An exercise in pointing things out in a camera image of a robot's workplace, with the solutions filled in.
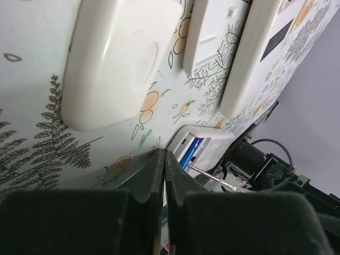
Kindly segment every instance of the black label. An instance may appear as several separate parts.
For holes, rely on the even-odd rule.
[[[287,25],[285,25],[283,27],[283,29],[281,29],[278,33],[276,33],[276,35],[274,35],[268,42],[268,45],[265,49],[265,52],[261,58],[261,61],[266,57],[268,56],[269,53],[271,53],[271,51],[273,49],[276,48],[277,45],[279,45],[282,40],[286,37],[286,34],[288,32],[288,29],[290,28],[293,20],[291,20]]]

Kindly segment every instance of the patterned tablecloth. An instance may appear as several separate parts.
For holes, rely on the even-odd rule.
[[[219,100],[251,5],[234,2],[237,19],[226,27],[218,57],[189,77],[182,62],[193,1],[181,0],[181,20],[139,116],[91,133],[73,131],[60,119],[80,0],[2,3],[0,196],[17,189],[114,188],[187,124],[241,134],[277,99],[340,1],[305,0],[261,91],[229,120],[218,111]]]

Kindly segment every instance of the gray wall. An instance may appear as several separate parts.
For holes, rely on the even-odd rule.
[[[340,12],[316,41],[253,140],[272,138],[291,152],[296,172],[340,197]],[[287,160],[275,144],[256,145]]]

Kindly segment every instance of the wire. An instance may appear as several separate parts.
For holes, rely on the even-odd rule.
[[[292,155],[290,154],[288,149],[282,143],[280,143],[279,141],[276,141],[274,139],[263,138],[263,139],[259,139],[259,140],[256,140],[256,141],[252,142],[251,145],[255,145],[256,143],[259,143],[259,142],[272,142],[272,143],[275,143],[276,145],[279,145],[285,151],[285,153],[287,154],[287,157],[288,157],[288,160],[289,160],[289,164],[291,166],[294,166]]]

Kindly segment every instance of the white plastic device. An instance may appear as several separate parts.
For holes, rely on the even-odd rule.
[[[252,2],[220,105],[225,117],[237,117],[262,88],[303,2]]]
[[[83,0],[62,120],[89,132],[136,117],[182,13],[173,0]]]
[[[172,151],[179,162],[195,138],[203,138],[203,140],[192,155],[189,164],[207,171],[218,163],[234,141],[235,136],[233,133],[221,129],[184,126],[175,135],[167,150]],[[189,167],[186,167],[185,171],[192,177],[199,175]]]
[[[236,18],[238,7],[230,0],[199,0],[192,11],[183,68],[194,76],[196,68],[217,57],[225,27]]]

